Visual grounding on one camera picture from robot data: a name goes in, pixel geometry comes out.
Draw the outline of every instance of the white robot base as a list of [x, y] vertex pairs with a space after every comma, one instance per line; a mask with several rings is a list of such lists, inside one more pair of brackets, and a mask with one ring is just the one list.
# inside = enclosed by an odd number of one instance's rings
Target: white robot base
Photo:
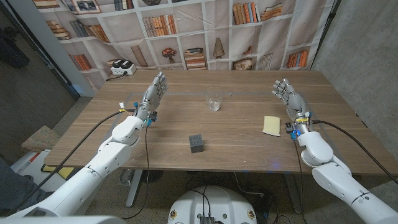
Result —
[[[205, 186], [194, 190], [203, 193]], [[200, 223], [203, 215], [203, 195], [189, 190], [170, 209], [168, 224]], [[257, 224], [252, 205], [240, 194], [219, 186], [208, 186], [205, 191], [210, 203], [211, 217], [224, 224]], [[205, 216], [209, 215], [209, 206], [205, 199]]]

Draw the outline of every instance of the jeans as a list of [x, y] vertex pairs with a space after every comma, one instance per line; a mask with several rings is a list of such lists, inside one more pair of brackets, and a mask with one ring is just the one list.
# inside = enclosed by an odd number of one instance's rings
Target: jeans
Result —
[[[36, 188], [37, 184], [26, 177], [16, 174], [0, 158], [0, 210], [15, 208]], [[39, 189], [18, 209], [22, 210], [35, 205], [44, 200], [44, 198], [45, 192]]]

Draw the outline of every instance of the robotic arm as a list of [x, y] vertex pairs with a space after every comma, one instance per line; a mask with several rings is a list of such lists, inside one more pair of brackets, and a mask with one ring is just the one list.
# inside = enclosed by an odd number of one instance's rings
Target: robotic arm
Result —
[[162, 72], [159, 72], [144, 93], [136, 116], [128, 116], [117, 125], [112, 131], [112, 136], [100, 145], [97, 155], [84, 168], [51, 196], [11, 215], [10, 218], [62, 217], [75, 214], [102, 180], [130, 158], [131, 148], [139, 141], [137, 132], [154, 120], [153, 112], [160, 105], [160, 100], [167, 89], [166, 78]]
[[303, 162], [313, 168], [315, 181], [334, 196], [342, 199], [366, 223], [394, 223], [398, 213], [370, 191], [358, 183], [346, 164], [333, 155], [329, 144], [314, 131], [311, 112], [305, 108], [305, 102], [284, 78], [276, 81], [272, 91], [286, 106], [286, 112], [293, 121], [292, 139], [296, 135], [298, 144], [305, 149], [301, 153]]

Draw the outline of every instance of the wooden table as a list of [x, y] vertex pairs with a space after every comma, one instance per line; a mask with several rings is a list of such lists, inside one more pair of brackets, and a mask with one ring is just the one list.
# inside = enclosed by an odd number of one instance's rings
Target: wooden table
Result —
[[[158, 72], [136, 71], [133, 76], [106, 82], [45, 158], [45, 163], [59, 164], [98, 121], [119, 109], [119, 102], [128, 99], [127, 107], [133, 108], [133, 103], [141, 101], [142, 93]], [[282, 102], [271, 94], [275, 80], [286, 77], [305, 98], [314, 119], [329, 121], [347, 130], [386, 169], [398, 174], [398, 163], [320, 72], [165, 70], [164, 75], [169, 90], [157, 109], [158, 120], [147, 133], [151, 169], [300, 172], [294, 143], [284, 128], [290, 119]], [[210, 86], [220, 86], [226, 92], [217, 112], [210, 111], [206, 105], [204, 91]], [[117, 123], [126, 115], [122, 114]], [[264, 115], [281, 118], [281, 137], [261, 132]], [[102, 124], [65, 165], [86, 165], [114, 121], [110, 119]], [[321, 128], [317, 124], [315, 127], [334, 150], [337, 149], [335, 154], [343, 156], [354, 174], [383, 174], [349, 137], [329, 126]], [[143, 134], [123, 167], [146, 168]], [[188, 137], [194, 134], [202, 135], [205, 152], [191, 154]], [[310, 172], [305, 165], [303, 170]]]

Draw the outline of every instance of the bookshelf backdrop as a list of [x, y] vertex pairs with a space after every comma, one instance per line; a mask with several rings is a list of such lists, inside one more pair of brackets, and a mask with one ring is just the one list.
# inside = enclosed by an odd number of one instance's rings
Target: bookshelf backdrop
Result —
[[[118, 58], [132, 61], [137, 69], [308, 70], [333, 0], [34, 3], [98, 90], [111, 74], [108, 62]], [[175, 63], [162, 55], [168, 47], [177, 51]]]

